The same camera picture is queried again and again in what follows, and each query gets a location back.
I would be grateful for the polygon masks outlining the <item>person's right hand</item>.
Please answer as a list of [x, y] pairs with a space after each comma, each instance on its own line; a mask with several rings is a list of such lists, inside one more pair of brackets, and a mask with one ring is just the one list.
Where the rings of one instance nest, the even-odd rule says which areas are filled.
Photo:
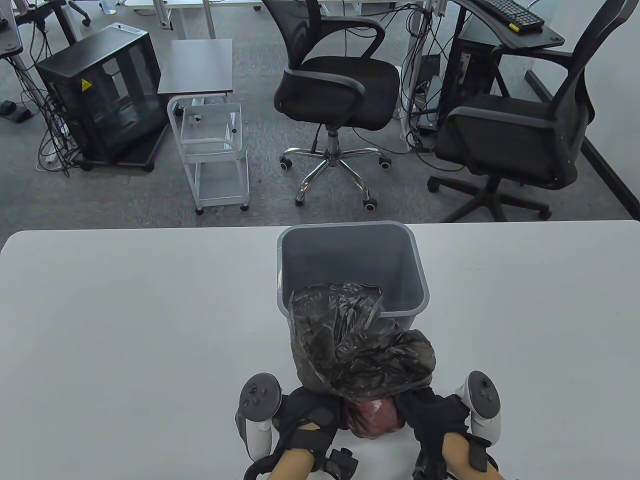
[[442, 397], [427, 387], [397, 394], [393, 402], [420, 444], [426, 477], [443, 479], [446, 469], [454, 473], [469, 466], [470, 409], [456, 394]]

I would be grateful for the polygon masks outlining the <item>person's left hand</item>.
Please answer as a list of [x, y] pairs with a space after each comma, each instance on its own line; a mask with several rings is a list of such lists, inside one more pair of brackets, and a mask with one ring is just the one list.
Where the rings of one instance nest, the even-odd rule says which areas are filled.
[[306, 450], [323, 457], [338, 430], [346, 428], [342, 398], [299, 387], [283, 396], [273, 425], [278, 432], [274, 454]]

